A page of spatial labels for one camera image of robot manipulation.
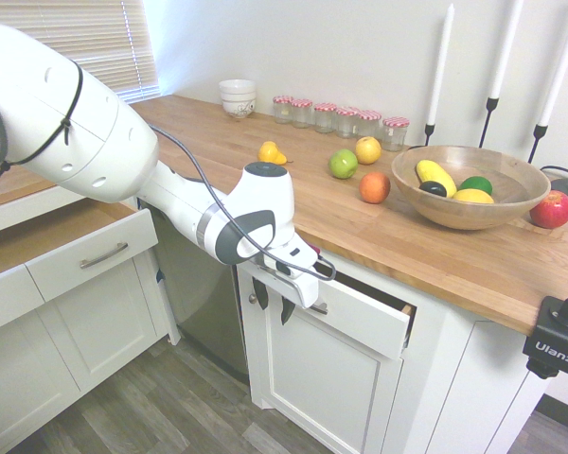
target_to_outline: ulanzi logo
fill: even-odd
[[[551,355],[552,357],[559,358],[562,361],[566,361],[568,363],[568,355],[565,355],[562,352],[558,352],[557,350],[554,350],[553,348],[551,348],[551,346],[547,345],[546,343],[541,343],[541,341],[538,340],[536,347],[537,347],[537,350],[541,350],[542,352],[545,352],[545,353]]]

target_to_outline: glass jar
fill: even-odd
[[[358,113],[358,137],[377,137],[381,114],[376,111]]]
[[[336,104],[323,102],[313,106],[315,114],[315,130],[324,134],[334,131],[334,111]]]
[[[294,99],[293,106],[293,126],[295,128],[308,128],[311,124],[311,106],[313,102],[309,99]]]
[[[350,107],[339,107],[337,113],[337,135],[344,139],[356,136],[356,110]]]
[[[385,118],[383,121],[384,136],[382,139],[382,147],[389,151],[400,151],[404,147],[404,138],[406,131],[410,125],[408,118],[403,116],[392,116]]]
[[[293,102],[292,96],[276,96],[274,97],[274,118],[276,123],[290,123],[293,121]]]

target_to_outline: white wall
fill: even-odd
[[[257,110],[275,95],[370,108],[423,128],[450,0],[146,0],[164,94],[219,103],[222,79],[257,81]],[[432,145],[477,146],[508,0],[456,0]],[[498,109],[485,142],[527,159],[568,29],[568,0],[525,0]],[[568,72],[534,159],[568,167]]]

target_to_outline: window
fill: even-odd
[[[0,0],[0,24],[76,61],[127,102],[160,95],[142,0]]]

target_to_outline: wooden floor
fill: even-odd
[[[185,339],[166,340],[9,454],[330,454]],[[568,428],[534,413],[509,454],[568,454]]]

